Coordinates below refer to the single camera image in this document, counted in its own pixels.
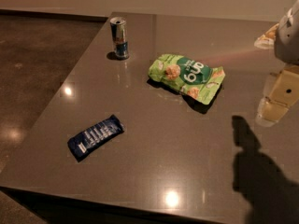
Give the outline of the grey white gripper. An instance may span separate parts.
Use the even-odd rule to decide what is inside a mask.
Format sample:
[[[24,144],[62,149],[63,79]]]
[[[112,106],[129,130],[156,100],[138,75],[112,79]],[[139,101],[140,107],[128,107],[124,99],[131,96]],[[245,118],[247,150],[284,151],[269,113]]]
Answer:
[[[255,40],[254,46],[258,49],[274,48],[276,57],[284,63],[299,64],[299,0],[279,23]],[[278,74],[269,74],[256,122],[264,127],[275,125],[298,100],[299,66],[285,66]]]

